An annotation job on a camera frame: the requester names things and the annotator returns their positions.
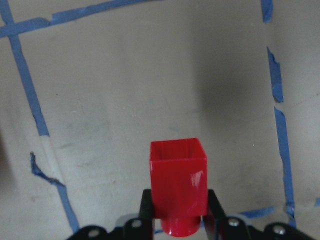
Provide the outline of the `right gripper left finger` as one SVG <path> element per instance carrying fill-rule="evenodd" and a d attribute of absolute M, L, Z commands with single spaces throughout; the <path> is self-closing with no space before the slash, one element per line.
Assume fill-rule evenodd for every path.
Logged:
<path fill-rule="evenodd" d="M 152 240 L 155 219 L 150 189 L 142 191 L 139 211 L 120 216 L 114 229 L 106 230 L 99 225 L 87 225 L 71 235 L 69 240 Z"/>

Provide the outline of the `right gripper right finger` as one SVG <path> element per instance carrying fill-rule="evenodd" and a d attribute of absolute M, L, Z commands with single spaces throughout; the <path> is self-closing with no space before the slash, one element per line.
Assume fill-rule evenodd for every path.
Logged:
<path fill-rule="evenodd" d="M 207 194 L 207 215 L 202 217 L 209 240 L 312 240 L 313 238 L 283 222 L 272 222 L 258 230 L 237 216 L 229 216 L 214 190 Z"/>

